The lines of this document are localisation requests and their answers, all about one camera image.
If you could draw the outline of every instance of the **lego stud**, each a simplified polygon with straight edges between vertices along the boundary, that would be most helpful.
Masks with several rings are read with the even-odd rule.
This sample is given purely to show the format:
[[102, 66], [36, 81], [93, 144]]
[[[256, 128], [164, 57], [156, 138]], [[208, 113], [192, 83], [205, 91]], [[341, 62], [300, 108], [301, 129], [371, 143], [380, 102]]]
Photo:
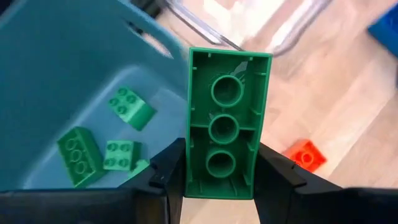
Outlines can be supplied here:
[[130, 145], [129, 144], [123, 144], [120, 146], [120, 150], [122, 150], [122, 152], [128, 152], [130, 151]]
[[77, 142], [77, 139], [68, 139], [65, 143], [65, 148], [67, 150], [75, 149], [77, 147]]
[[105, 159], [104, 164], [106, 166], [114, 166], [116, 164], [116, 159], [114, 159], [114, 158]]
[[209, 135], [211, 140], [217, 144], [229, 144], [238, 137], [238, 121], [229, 114], [219, 114], [215, 116], [209, 125]]
[[313, 162], [313, 156], [307, 152], [301, 154], [301, 161], [305, 164], [311, 164]]
[[86, 162], [80, 161], [75, 165], [75, 172], [77, 174], [83, 174], [86, 171]]
[[234, 172], [235, 168], [236, 160], [230, 152], [214, 147], [207, 153], [206, 169], [213, 177], [228, 177]]
[[106, 149], [113, 152], [118, 149], [118, 145], [116, 143], [111, 143], [106, 146]]
[[127, 167], [129, 165], [129, 160], [128, 159], [121, 159], [119, 161], [119, 166], [121, 167]]
[[118, 94], [121, 95], [121, 96], [126, 96], [127, 90], [125, 88], [120, 88], [118, 90]]
[[70, 162], [77, 162], [81, 159], [81, 151], [80, 150], [73, 150], [70, 153]]
[[211, 97], [218, 106], [235, 106], [243, 97], [243, 84], [235, 76], [220, 76], [211, 86]]
[[136, 99], [137, 98], [134, 95], [129, 95], [129, 96], [126, 97], [126, 101], [129, 102], [129, 103], [134, 103], [136, 101]]
[[127, 108], [125, 106], [119, 106], [118, 107], [118, 113], [119, 114], [125, 114], [127, 112]]
[[116, 98], [110, 99], [109, 104], [111, 106], [116, 106], [119, 103], [119, 100]]

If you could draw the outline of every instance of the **wooden floor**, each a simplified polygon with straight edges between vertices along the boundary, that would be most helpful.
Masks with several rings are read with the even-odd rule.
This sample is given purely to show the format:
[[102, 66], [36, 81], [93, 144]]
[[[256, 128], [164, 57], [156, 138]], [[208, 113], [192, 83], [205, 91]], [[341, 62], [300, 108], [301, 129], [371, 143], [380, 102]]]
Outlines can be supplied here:
[[[292, 51], [274, 59], [264, 144], [282, 152], [309, 138], [328, 159], [317, 175], [344, 187], [398, 188], [398, 63], [366, 33], [395, 2], [334, 0]], [[182, 223], [259, 220], [252, 201], [185, 198]]]

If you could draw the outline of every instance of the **teal plastic bin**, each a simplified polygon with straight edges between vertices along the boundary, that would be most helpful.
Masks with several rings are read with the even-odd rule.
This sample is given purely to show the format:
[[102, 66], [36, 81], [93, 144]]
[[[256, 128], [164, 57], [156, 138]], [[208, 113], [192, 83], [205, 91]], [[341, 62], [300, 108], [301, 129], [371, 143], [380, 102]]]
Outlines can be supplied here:
[[[17, 0], [0, 16], [0, 190], [73, 187], [57, 140], [75, 126], [88, 128], [103, 154], [106, 141], [130, 140], [150, 159], [184, 135], [187, 79], [179, 43], [127, 1]], [[121, 86], [157, 110], [142, 131], [109, 108]], [[127, 177], [109, 171], [89, 187]]]

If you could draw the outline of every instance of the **green 2x2 lego brick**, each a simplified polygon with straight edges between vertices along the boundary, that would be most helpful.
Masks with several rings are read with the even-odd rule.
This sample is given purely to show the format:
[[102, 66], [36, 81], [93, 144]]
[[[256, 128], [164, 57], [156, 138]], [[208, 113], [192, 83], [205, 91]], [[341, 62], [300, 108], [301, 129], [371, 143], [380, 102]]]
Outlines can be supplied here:
[[101, 152], [88, 129], [75, 127], [57, 144], [75, 187], [86, 187], [105, 175]]
[[271, 60], [190, 49], [186, 197], [253, 198]]
[[108, 141], [104, 160], [106, 170], [132, 170], [139, 160], [141, 144], [132, 141]]
[[125, 87], [118, 90], [116, 96], [110, 99], [109, 105], [124, 122], [138, 131], [141, 131], [156, 113], [155, 109]]

